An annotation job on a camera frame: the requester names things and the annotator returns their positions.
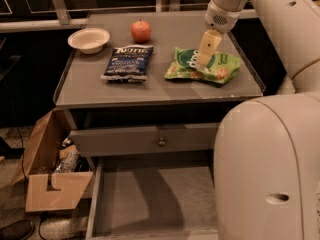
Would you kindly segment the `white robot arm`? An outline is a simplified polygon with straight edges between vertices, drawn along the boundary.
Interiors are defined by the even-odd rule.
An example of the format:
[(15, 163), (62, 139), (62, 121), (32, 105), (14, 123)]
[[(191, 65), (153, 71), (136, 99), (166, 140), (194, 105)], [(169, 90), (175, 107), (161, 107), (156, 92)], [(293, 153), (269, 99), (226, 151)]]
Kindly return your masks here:
[(319, 240), (320, 12), (312, 0), (210, 0), (226, 33), (252, 3), (295, 89), (233, 108), (217, 131), (219, 240)]

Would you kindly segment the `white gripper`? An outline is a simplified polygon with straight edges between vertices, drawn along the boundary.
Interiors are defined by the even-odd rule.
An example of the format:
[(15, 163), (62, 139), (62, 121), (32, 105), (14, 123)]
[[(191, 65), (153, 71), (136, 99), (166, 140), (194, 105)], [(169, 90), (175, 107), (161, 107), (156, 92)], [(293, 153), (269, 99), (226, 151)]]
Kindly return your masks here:
[(203, 34), (200, 42), (196, 60), (197, 70), (203, 70), (209, 64), (222, 40), (220, 33), (229, 32), (235, 26), (240, 13), (241, 3), (239, 1), (210, 0), (205, 13), (205, 23), (210, 30)]

